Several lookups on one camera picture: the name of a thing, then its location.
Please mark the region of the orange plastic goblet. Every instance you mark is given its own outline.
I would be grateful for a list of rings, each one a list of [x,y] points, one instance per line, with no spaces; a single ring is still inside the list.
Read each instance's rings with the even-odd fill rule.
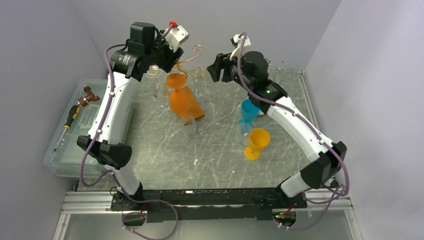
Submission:
[[[171,90],[168,95],[170,110],[181,115],[188,111],[189,100],[183,87],[186,85],[187,78],[181,73],[170,73],[165,80],[167,87]]]

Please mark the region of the clear wine glass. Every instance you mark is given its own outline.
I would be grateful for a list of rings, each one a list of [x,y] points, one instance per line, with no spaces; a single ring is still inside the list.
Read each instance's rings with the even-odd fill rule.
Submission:
[[[157,65],[152,65],[147,70],[145,76],[153,81],[151,91],[154,100],[158,102],[161,108],[164,108],[168,105],[169,90],[160,78],[162,73],[163,71]]]

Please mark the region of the yellow plastic goblet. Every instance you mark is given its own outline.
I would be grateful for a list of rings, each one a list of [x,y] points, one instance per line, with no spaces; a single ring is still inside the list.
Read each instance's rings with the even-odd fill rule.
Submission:
[[[244,156],[251,161],[257,160],[270,141],[271,137],[268,131],[263,128],[254,128],[249,134]]]

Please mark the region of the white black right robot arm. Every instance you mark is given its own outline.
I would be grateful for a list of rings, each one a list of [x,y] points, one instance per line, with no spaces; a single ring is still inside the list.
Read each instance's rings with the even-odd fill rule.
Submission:
[[[347,147],[333,142],[314,127],[295,106],[287,92],[269,79],[269,64],[258,51],[241,57],[219,53],[207,67],[214,82],[234,81],[247,92],[252,104],[275,120],[301,147],[310,163],[282,181],[276,188],[276,203],[289,207],[295,196],[309,189],[318,189],[340,170],[345,170]]]

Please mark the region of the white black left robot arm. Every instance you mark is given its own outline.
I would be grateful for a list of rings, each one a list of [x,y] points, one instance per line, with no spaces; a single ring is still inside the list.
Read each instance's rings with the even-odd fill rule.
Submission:
[[[129,162],[132,148],[121,143],[123,124],[136,87],[151,66],[169,73],[184,51],[180,47],[189,32],[170,22],[165,30],[154,24],[134,22],[124,44],[107,48],[104,59],[108,83],[94,124],[87,135],[80,135],[77,145],[84,151],[80,164],[79,182],[85,187],[95,186],[106,174],[111,174],[124,204],[131,210],[144,203],[143,185],[136,178]],[[93,183],[84,180],[84,166],[88,156],[105,168]]]

